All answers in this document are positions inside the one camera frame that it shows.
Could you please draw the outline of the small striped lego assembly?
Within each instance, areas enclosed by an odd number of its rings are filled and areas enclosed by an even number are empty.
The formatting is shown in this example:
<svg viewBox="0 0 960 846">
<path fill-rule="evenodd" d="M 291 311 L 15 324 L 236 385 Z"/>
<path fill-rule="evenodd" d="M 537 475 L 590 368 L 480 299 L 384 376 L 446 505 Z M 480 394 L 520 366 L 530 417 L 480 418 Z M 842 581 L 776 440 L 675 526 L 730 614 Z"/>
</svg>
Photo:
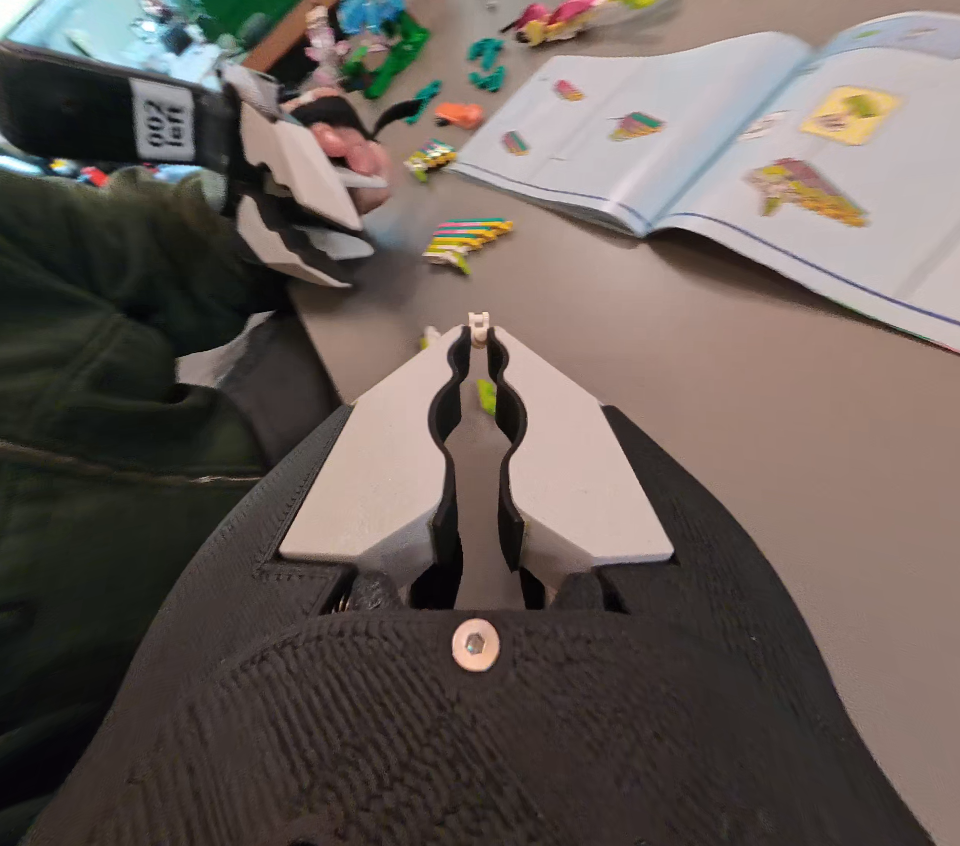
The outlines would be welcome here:
<svg viewBox="0 0 960 846">
<path fill-rule="evenodd" d="M 454 163 L 457 157 L 458 151 L 454 146 L 431 139 L 411 152 L 403 165 L 416 181 L 426 183 L 431 175 Z"/>
</svg>

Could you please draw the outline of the person's left forearm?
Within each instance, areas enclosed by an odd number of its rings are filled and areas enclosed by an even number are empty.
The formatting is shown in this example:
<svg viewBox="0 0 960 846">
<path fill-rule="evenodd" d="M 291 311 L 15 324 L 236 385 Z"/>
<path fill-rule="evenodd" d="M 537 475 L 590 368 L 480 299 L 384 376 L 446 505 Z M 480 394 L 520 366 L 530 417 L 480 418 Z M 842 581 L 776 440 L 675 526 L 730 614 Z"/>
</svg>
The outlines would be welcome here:
<svg viewBox="0 0 960 846">
<path fill-rule="evenodd" d="M 2 171 L 2 410 L 79 389 L 175 403 L 176 362 L 285 306 L 197 180 L 122 169 L 100 188 Z"/>
</svg>

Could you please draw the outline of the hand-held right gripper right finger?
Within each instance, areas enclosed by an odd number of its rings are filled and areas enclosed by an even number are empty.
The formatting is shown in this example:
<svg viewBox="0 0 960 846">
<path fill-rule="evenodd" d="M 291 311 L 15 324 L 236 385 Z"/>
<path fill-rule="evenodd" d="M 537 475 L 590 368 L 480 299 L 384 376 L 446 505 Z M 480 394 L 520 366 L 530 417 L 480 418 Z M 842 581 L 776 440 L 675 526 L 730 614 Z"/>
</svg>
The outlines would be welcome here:
<svg viewBox="0 0 960 846">
<path fill-rule="evenodd" d="M 675 552 L 605 406 L 502 328 L 486 338 L 495 419 L 509 440 L 498 536 L 523 602 L 597 568 L 665 563 Z"/>
</svg>

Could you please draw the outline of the striped lego wing assembly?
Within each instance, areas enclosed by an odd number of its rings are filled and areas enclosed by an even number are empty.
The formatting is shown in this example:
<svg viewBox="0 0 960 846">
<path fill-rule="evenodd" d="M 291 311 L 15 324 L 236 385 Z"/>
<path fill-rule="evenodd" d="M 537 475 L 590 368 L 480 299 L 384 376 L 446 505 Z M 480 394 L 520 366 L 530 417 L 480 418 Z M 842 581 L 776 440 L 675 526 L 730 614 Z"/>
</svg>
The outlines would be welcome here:
<svg viewBox="0 0 960 846">
<path fill-rule="evenodd" d="M 448 266 L 463 276 L 472 273 L 470 255 L 514 229 L 510 219 L 488 217 L 440 223 L 421 253 L 429 264 Z"/>
</svg>

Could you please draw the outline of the pink yellow lego bird assembly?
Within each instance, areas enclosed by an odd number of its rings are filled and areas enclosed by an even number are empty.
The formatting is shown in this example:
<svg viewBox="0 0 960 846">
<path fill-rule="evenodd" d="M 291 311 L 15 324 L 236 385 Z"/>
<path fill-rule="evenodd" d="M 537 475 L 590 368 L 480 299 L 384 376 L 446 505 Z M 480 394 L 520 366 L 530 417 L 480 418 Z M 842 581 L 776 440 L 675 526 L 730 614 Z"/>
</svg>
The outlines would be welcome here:
<svg viewBox="0 0 960 846">
<path fill-rule="evenodd" d="M 534 2 L 509 24 L 502 34 L 511 33 L 522 45 L 537 48 L 549 43 L 573 39 L 599 26 L 647 19 L 672 0 L 564 0 L 549 8 Z"/>
</svg>

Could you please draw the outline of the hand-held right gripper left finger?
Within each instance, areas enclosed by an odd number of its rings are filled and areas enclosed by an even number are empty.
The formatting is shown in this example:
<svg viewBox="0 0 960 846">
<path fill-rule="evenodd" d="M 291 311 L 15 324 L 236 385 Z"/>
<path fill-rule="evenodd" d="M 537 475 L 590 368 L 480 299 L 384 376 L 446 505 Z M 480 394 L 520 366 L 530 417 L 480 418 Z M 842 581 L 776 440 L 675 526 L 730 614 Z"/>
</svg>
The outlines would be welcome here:
<svg viewBox="0 0 960 846">
<path fill-rule="evenodd" d="M 463 575 L 454 460 L 471 332 L 457 326 L 360 396 L 279 557 L 388 576 L 414 608 L 454 607 Z"/>
</svg>

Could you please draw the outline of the person's left hand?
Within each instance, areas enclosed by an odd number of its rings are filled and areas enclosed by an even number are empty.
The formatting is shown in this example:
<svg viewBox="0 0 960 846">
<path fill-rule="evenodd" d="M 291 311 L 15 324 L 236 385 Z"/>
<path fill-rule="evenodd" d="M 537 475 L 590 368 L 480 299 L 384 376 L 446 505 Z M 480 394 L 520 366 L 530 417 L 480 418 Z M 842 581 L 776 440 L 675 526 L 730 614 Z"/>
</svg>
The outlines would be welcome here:
<svg viewBox="0 0 960 846">
<path fill-rule="evenodd" d="M 382 181 L 377 188 L 350 188 L 348 193 L 361 216 L 383 205 L 391 196 L 390 156 L 381 144 L 369 140 L 358 129 L 316 122 L 311 133 L 331 162 L 352 172 Z"/>
</svg>

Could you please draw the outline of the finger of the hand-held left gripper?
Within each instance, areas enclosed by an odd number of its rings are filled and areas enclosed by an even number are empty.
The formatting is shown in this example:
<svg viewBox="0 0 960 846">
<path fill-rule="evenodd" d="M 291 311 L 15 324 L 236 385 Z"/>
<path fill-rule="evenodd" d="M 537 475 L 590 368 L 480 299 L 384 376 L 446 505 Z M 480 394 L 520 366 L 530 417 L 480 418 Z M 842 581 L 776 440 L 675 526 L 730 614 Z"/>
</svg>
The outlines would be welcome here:
<svg viewBox="0 0 960 846">
<path fill-rule="evenodd" d="M 335 166 L 308 127 L 247 102 L 242 103 L 242 150 L 248 164 L 266 169 L 298 205 L 344 230 L 364 229 L 352 192 L 387 186 L 381 177 Z"/>
<path fill-rule="evenodd" d="M 237 233 L 260 263 L 323 288 L 351 288 L 358 265 L 375 253 L 362 233 L 345 232 L 286 196 L 243 196 Z"/>
</svg>

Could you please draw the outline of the teal lego piece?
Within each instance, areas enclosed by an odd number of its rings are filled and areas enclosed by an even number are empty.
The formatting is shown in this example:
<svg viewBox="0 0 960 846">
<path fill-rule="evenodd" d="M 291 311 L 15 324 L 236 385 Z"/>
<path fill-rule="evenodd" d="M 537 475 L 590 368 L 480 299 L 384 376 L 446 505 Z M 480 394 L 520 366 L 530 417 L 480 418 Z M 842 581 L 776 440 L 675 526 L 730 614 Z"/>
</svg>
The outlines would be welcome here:
<svg viewBox="0 0 960 846">
<path fill-rule="evenodd" d="M 504 45 L 505 41 L 498 37 L 484 37 L 470 45 L 466 58 L 476 68 L 467 79 L 476 89 L 492 94 L 500 91 L 506 77 L 506 68 L 500 62 Z"/>
<path fill-rule="evenodd" d="M 416 124 L 425 113 L 429 104 L 439 95 L 443 85 L 440 79 L 434 79 L 419 89 L 414 95 L 413 111 L 405 118 L 407 124 Z"/>
</svg>

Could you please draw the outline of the green lego stem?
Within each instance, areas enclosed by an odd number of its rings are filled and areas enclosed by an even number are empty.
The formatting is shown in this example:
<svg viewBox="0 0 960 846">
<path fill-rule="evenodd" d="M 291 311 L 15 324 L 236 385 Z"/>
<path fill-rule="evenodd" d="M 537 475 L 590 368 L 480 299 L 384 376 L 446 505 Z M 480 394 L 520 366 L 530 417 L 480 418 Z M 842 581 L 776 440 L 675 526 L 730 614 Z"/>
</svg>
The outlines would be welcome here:
<svg viewBox="0 0 960 846">
<path fill-rule="evenodd" d="M 394 39 L 383 58 L 374 65 L 369 52 L 364 60 L 366 74 L 362 93 L 369 100 L 384 96 L 396 78 L 421 56 L 431 39 L 430 30 L 407 10 L 402 10 L 388 23 L 388 31 Z"/>
</svg>

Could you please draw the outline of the lego instruction booklet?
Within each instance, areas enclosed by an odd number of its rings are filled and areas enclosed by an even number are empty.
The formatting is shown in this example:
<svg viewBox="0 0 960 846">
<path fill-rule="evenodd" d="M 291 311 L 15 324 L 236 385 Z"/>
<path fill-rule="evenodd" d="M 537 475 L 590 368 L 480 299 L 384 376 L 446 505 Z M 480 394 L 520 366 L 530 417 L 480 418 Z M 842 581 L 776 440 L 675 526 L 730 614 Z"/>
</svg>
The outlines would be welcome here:
<svg viewBox="0 0 960 846">
<path fill-rule="evenodd" d="M 713 240 L 959 348 L 959 19 L 550 58 L 451 170 L 638 240 Z"/>
</svg>

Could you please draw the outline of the pink lego flower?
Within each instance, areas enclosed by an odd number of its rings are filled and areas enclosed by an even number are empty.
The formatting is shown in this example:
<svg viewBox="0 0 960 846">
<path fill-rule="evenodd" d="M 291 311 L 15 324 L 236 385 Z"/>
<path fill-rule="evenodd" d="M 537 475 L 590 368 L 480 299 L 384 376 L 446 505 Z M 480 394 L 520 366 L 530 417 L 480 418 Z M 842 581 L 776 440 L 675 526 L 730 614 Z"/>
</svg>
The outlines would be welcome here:
<svg viewBox="0 0 960 846">
<path fill-rule="evenodd" d="M 305 15 L 308 46 L 305 54 L 314 64 L 314 78 L 334 82 L 340 78 L 344 62 L 351 51 L 349 40 L 338 40 L 329 9 L 321 4 L 311 7 Z"/>
</svg>

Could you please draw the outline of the dark green jacket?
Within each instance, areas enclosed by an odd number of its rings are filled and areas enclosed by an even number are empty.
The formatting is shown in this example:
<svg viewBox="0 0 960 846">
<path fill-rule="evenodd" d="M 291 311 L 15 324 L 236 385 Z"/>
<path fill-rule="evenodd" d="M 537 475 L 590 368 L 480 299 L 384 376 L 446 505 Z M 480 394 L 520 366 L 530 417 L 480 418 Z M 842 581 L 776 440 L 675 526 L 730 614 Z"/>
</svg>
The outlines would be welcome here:
<svg viewBox="0 0 960 846">
<path fill-rule="evenodd" d="M 89 746 L 191 557 L 265 472 L 165 340 L 114 336 L 2 384 L 2 844 Z"/>
</svg>

